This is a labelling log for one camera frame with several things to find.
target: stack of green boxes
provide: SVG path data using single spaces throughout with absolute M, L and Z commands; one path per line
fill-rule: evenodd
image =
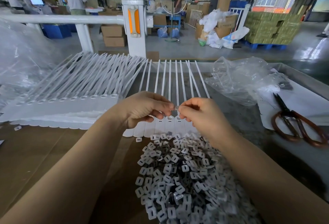
M 245 39 L 257 44 L 290 44 L 298 32 L 301 15 L 251 11 L 245 26 Z

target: hand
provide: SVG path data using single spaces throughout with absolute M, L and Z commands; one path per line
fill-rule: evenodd
M 170 116 L 174 104 L 165 97 L 148 91 L 136 93 L 122 100 L 105 114 L 121 118 L 126 128 L 134 128 L 140 121 L 152 122 L 152 115 L 158 119 Z
M 186 118 L 206 137 L 213 147 L 214 140 L 223 139 L 235 132 L 222 111 L 212 99 L 194 97 L 179 106 L 180 118 Z

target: left hand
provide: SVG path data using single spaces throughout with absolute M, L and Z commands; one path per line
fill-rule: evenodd
M 128 129 L 136 127 L 137 123 L 141 121 L 152 122 L 154 118 L 151 116 L 158 119 L 170 116 L 174 107 L 174 104 L 165 97 L 142 91 L 120 101 L 103 116 L 106 117 L 110 114 L 118 116 Z

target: scissors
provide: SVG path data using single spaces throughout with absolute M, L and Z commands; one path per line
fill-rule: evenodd
M 271 119 L 271 124 L 275 130 L 282 138 L 291 141 L 291 142 L 298 142 L 302 138 L 299 136 L 297 130 L 292 126 L 292 124 L 289 122 L 288 118 L 294 118 L 297 122 L 298 128 L 300 132 L 302 133 L 303 139 L 309 143 L 310 145 L 314 147 L 326 147 L 328 146 L 328 137 L 327 135 L 323 132 L 321 128 L 319 128 L 315 123 L 311 122 L 307 118 L 303 117 L 302 115 L 298 114 L 297 112 L 290 110 L 287 108 L 285 103 L 283 102 L 282 98 L 278 94 L 274 94 L 274 98 L 277 101 L 278 105 L 281 108 L 281 111 L 276 113 L 272 119 Z M 292 132 L 293 135 L 288 135 L 283 133 L 279 127 L 276 124 L 276 119 L 281 118 L 285 125 L 288 127 L 288 129 Z M 312 129 L 315 130 L 315 132 L 320 136 L 321 142 L 314 141 L 312 140 L 306 133 L 306 130 L 303 126 L 303 122 L 305 122 L 308 126 L 310 126 Z

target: right hand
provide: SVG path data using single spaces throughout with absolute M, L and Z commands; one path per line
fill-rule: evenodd
M 183 102 L 178 110 L 179 117 L 192 122 L 193 126 L 210 141 L 212 146 L 214 146 L 214 140 L 226 139 L 236 134 L 212 99 L 194 97 Z

